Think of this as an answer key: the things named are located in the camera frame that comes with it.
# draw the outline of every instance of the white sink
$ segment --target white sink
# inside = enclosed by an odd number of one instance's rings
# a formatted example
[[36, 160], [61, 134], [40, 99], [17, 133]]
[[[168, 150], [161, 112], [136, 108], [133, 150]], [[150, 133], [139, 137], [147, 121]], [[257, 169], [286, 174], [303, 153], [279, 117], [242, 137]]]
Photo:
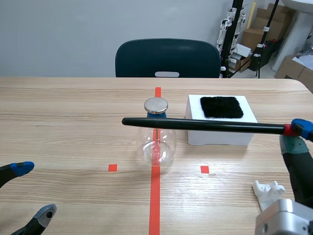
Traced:
[[282, 2], [294, 10], [313, 13], [313, 0], [282, 0]]
[[282, 0], [289, 8], [297, 10], [297, 17], [289, 35], [280, 49], [280, 52], [271, 67], [277, 71], [285, 56], [298, 53], [305, 43], [313, 26], [313, 0]]

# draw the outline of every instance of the red tape marker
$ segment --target red tape marker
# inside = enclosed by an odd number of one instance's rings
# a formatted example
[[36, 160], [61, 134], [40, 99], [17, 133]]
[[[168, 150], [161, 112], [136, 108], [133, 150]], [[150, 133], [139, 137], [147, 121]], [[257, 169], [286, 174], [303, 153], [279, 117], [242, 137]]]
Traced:
[[115, 172], [117, 171], [117, 164], [110, 164], [108, 168], [108, 172]]
[[[161, 87], [156, 87], [155, 97], [161, 97]], [[151, 167], [149, 235], [160, 235], [160, 190], [161, 190], [160, 182], [161, 168], [159, 166], [160, 136], [161, 136], [160, 129], [154, 129], [153, 130], [154, 144], [152, 152], [153, 166]]]
[[210, 171], [209, 171], [209, 166], [207, 166], [207, 165], [202, 165], [202, 166], [200, 166], [201, 167], [201, 173], [202, 174], [209, 174], [210, 173]]

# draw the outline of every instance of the brown cardboard box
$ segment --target brown cardboard box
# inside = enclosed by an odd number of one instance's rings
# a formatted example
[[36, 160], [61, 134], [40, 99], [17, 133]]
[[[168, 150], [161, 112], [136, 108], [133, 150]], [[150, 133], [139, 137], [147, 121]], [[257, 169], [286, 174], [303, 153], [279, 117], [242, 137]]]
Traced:
[[[263, 18], [255, 18], [253, 23], [253, 28], [255, 29], [264, 29], [264, 27], [268, 24], [268, 19]], [[272, 21], [270, 24], [270, 29], [268, 34], [266, 35], [266, 40], [272, 40], [275, 39], [276, 41], [281, 40], [285, 33], [286, 33], [286, 27], [284, 23]]]
[[260, 43], [263, 37], [263, 33], [263, 30], [248, 28], [244, 31], [243, 39], [241, 40], [240, 44], [251, 48], [251, 51], [254, 51], [256, 46]]
[[[231, 63], [229, 63], [229, 70], [231, 72], [235, 72], [237, 71], [237, 69], [239, 69], [246, 61], [248, 61], [250, 59], [251, 56], [248, 56], [247, 58], [244, 58], [242, 60], [237, 60], [236, 62], [236, 66], [233, 66]], [[249, 61], [248, 63], [245, 64], [245, 66], [243, 66], [239, 71], [243, 72], [245, 71], [251, 64], [251, 61]]]
[[[264, 29], [264, 27], [268, 24], [270, 15], [270, 10], [258, 8], [257, 15], [252, 27], [256, 29]], [[291, 24], [291, 20], [292, 18], [290, 13], [284, 14], [275, 12], [266, 40], [281, 40], [287, 32], [288, 27]]]
[[293, 61], [294, 55], [286, 56], [275, 78], [294, 79], [305, 85], [313, 93], [313, 70]]
[[[273, 8], [274, 8], [274, 4], [270, 3], [268, 5], [268, 10], [272, 12]], [[284, 13], [284, 14], [289, 13], [290, 16], [293, 17], [297, 11], [286, 6], [278, 5], [276, 8], [276, 12]]]

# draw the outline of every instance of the small red square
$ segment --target small red square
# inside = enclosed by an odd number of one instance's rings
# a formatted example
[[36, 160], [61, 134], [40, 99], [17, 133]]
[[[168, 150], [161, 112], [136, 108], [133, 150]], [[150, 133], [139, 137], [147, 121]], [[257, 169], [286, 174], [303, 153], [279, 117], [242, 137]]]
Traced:
[[117, 171], [117, 164], [109, 164], [108, 172], [115, 172]]
[[210, 173], [210, 171], [209, 171], [209, 166], [207, 166], [207, 165], [202, 165], [202, 166], [201, 166], [201, 173], [202, 173], [202, 174], [209, 174], [209, 173]]

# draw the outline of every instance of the blue gripper tip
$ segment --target blue gripper tip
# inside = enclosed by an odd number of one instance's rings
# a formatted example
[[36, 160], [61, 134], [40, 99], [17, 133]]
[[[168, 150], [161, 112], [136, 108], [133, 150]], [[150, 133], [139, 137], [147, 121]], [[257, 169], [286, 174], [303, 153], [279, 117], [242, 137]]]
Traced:
[[31, 172], [35, 167], [33, 162], [11, 163], [11, 169], [18, 176], [23, 176]]

